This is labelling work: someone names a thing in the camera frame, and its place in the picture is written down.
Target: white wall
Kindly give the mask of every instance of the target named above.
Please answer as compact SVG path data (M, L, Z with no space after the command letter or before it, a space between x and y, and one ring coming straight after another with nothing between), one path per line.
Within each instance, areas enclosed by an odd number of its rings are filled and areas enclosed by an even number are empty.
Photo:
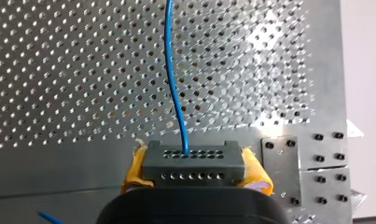
M365 134L348 144L352 188L369 195L355 217L371 217L376 216L376 0L341 0L341 22L347 117Z

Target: gray connector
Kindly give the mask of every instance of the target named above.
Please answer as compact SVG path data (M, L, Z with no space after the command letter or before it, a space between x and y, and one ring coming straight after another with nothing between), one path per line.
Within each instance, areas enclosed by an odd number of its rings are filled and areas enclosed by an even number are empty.
M142 177L156 186L232 186L244 179L244 160L235 141L223 146L163 146L151 141L142 164Z

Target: yellow plastic part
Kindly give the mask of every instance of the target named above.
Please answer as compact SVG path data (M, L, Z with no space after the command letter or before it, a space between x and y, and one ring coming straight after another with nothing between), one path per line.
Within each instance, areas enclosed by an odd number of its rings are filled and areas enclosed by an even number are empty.
M245 163L245 178L237 186L244 187L255 181L264 181L269 184L269 187L262 189L262 192L269 196L272 195L272 190L274 188L272 180L255 157L251 147L245 147L243 149L243 159Z
M130 166L129 173L127 173L123 185L121 186L121 193L125 193L131 186L155 186L152 181L141 179L141 164L142 160L144 159L145 152L146 146L143 144L143 142L140 142L140 146L136 148L132 154L132 165Z

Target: metal bracket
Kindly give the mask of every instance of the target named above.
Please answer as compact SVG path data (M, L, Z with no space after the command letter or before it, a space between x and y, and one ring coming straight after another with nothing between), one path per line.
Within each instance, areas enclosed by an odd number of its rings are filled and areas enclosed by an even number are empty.
M296 137L264 138L263 165L274 184L272 196L283 207L301 205L299 150Z

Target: blue wire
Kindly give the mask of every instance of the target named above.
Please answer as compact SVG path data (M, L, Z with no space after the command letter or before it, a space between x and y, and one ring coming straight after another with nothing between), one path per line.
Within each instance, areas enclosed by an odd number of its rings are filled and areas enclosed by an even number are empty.
M167 0L165 8L164 25L164 48L165 48L165 66L167 70L168 85L170 86L171 96L173 97L176 118L178 119L179 129L181 131L182 148L185 154L188 154L188 131L184 122L181 104L179 103L178 93L176 92L173 62L171 60L171 24L172 24L173 0Z
M39 216L44 218L45 220L49 221L51 224L63 224L60 220L55 217L52 217L50 214L46 212L38 212Z

